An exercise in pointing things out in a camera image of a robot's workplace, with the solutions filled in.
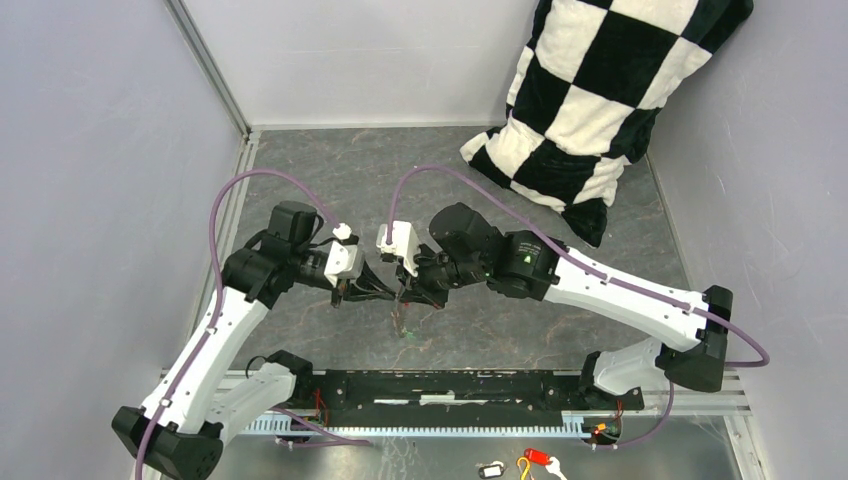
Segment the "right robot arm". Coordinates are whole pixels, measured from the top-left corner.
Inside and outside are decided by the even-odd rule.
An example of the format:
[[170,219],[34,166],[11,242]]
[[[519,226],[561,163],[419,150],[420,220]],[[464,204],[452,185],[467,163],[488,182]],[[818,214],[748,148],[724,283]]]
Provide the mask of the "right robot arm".
[[602,408],[616,396],[662,380],[689,390],[722,388],[732,293],[669,288],[595,263],[578,250],[530,230],[502,233],[463,203],[438,212],[428,227],[439,248],[421,243],[409,222],[382,225],[377,247],[399,262],[403,301],[445,306],[451,290],[482,283],[514,299],[575,306],[647,334],[616,351],[587,356],[580,400]]

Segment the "red key tag with keyring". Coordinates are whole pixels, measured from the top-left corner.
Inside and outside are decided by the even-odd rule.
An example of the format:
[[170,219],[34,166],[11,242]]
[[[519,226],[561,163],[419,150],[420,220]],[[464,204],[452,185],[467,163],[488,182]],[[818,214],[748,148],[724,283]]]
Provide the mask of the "red key tag with keyring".
[[407,304],[401,299],[399,295],[396,296],[393,308],[391,311],[391,321],[393,325],[393,329],[398,338],[405,338],[407,336],[407,328],[405,324],[405,309]]

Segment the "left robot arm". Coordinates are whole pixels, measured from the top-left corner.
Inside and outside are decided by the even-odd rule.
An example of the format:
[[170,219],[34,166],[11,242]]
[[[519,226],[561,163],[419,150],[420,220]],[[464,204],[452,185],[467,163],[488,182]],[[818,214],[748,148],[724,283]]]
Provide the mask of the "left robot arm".
[[216,394],[239,349],[277,300],[294,285],[326,290],[331,303],[392,300],[396,293],[370,269],[356,237],[314,237],[324,220],[307,204],[276,205],[267,228],[225,261],[223,288],[173,367],[139,407],[122,407],[112,421],[141,469],[170,479],[206,479],[232,438],[266,411],[286,403],[328,407],[311,362],[278,351],[226,395]]

